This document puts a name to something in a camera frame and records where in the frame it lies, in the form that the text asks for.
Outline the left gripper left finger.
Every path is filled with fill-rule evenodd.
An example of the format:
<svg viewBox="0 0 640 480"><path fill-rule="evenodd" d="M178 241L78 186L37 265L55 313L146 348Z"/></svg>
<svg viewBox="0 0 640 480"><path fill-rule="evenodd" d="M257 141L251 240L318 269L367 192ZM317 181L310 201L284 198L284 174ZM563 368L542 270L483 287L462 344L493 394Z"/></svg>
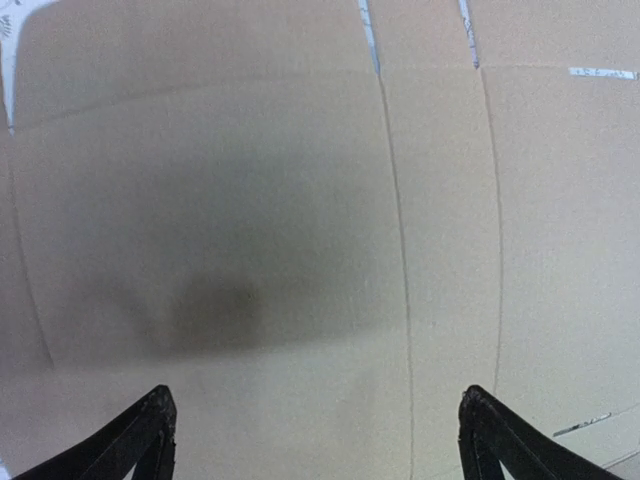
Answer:
<svg viewBox="0 0 640 480"><path fill-rule="evenodd" d="M177 408L158 385L99 431L20 474L20 479L171 479Z"/></svg>

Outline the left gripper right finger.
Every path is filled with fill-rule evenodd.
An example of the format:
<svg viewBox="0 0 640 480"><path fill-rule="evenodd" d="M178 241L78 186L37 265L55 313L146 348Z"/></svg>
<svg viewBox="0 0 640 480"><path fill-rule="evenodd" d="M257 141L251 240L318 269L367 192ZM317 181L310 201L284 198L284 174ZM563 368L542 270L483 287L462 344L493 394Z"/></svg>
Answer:
<svg viewBox="0 0 640 480"><path fill-rule="evenodd" d="M466 480L601 479L617 476L557 444L479 385L458 409L458 448Z"/></svg>

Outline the brown cardboard box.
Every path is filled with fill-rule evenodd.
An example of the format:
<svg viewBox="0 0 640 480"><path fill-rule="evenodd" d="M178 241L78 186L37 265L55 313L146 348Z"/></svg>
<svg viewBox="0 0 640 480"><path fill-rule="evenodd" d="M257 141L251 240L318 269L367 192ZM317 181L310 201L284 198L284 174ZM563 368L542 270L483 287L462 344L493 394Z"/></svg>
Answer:
<svg viewBox="0 0 640 480"><path fill-rule="evenodd" d="M56 1L1 80L1 464L167 385L178 479L458 479L478 384L639 475L635 1Z"/></svg>

